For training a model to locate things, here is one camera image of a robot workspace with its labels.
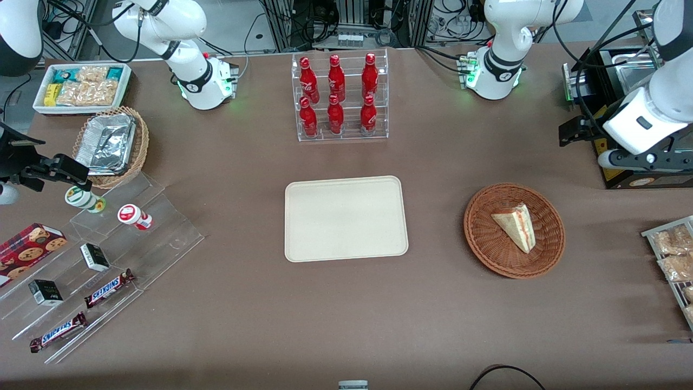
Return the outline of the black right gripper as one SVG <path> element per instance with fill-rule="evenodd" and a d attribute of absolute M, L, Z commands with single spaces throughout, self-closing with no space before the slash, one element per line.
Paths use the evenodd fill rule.
<path fill-rule="evenodd" d="M 41 192 L 45 181 L 62 182 L 89 192 L 89 168 L 64 154 L 47 158 L 35 146 L 45 144 L 31 136 L 1 124 L 1 181 L 22 175 L 22 185 Z"/>

